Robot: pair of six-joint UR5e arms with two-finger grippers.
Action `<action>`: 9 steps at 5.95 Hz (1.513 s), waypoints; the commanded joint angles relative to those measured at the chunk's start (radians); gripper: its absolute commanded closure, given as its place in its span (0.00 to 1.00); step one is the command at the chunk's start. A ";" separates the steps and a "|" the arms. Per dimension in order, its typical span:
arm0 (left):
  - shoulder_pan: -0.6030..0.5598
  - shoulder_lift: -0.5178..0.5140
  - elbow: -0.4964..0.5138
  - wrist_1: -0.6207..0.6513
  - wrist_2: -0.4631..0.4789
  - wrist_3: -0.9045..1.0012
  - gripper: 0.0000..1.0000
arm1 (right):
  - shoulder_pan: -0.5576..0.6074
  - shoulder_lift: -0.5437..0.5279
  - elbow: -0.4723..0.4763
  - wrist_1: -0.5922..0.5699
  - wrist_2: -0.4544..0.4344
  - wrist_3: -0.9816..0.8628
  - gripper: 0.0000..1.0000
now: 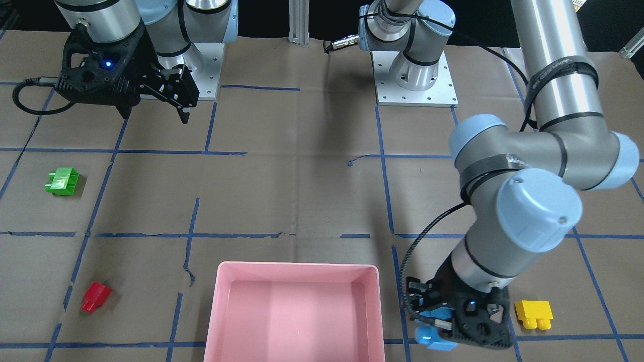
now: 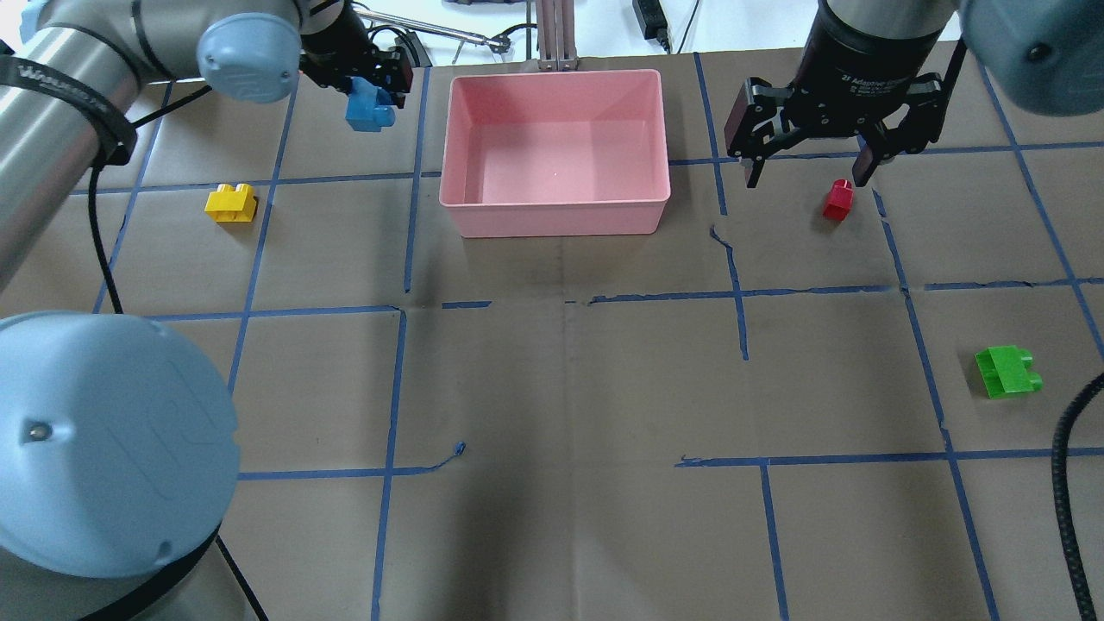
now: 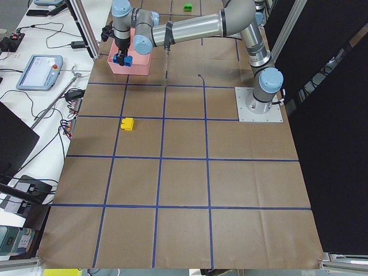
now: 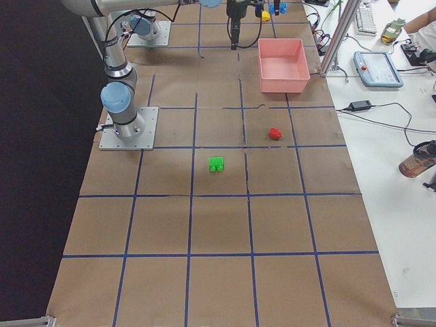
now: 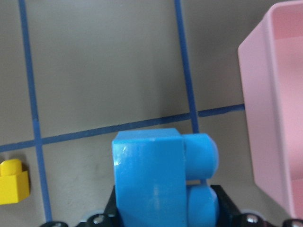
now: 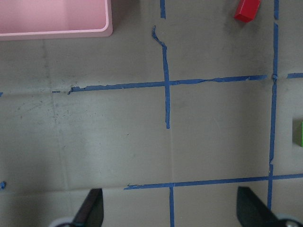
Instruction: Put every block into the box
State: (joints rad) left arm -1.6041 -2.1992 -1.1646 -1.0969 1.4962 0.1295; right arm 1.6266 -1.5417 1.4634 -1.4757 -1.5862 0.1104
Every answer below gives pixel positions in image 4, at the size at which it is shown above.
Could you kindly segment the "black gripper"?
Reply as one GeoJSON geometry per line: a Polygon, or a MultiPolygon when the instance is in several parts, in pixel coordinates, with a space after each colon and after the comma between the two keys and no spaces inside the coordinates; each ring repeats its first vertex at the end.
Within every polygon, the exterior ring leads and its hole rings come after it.
{"type": "MultiPolygon", "coordinates": [[[[227,0],[226,14],[229,18],[244,18],[247,15],[248,2],[245,0],[227,0]]],[[[238,48],[240,20],[230,19],[231,50],[238,48]]]]}

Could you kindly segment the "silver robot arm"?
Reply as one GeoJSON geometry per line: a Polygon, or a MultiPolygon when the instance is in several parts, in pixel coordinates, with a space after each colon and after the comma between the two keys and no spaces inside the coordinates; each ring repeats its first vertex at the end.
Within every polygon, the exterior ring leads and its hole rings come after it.
{"type": "Polygon", "coordinates": [[[100,55],[100,150],[243,145],[243,48],[232,21],[212,22],[208,1],[64,1],[100,55]]]}
{"type": "Polygon", "coordinates": [[[129,25],[133,33],[146,41],[157,39],[161,33],[161,28],[156,19],[156,13],[151,10],[147,10],[141,15],[132,14],[129,19],[129,25]]]}

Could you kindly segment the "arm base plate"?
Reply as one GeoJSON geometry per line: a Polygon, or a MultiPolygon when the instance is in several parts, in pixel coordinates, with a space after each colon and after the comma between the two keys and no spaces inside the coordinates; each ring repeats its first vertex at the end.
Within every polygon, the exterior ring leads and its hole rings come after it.
{"type": "Polygon", "coordinates": [[[134,28],[127,46],[129,48],[165,48],[168,47],[170,40],[170,21],[150,22],[145,19],[130,21],[134,28]]]}
{"type": "Polygon", "coordinates": [[[114,124],[108,114],[99,143],[101,151],[152,151],[158,121],[158,107],[139,107],[136,119],[129,125],[114,124]]]}

